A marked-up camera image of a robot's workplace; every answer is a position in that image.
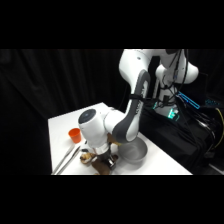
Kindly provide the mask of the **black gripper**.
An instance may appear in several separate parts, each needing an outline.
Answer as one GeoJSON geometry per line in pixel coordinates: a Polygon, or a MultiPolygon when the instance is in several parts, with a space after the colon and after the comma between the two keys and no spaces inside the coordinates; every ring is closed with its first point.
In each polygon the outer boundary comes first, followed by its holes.
{"type": "Polygon", "coordinates": [[[111,149],[108,149],[104,153],[98,154],[97,159],[105,166],[109,166],[109,168],[114,168],[116,166],[115,159],[111,154],[111,149]]]}

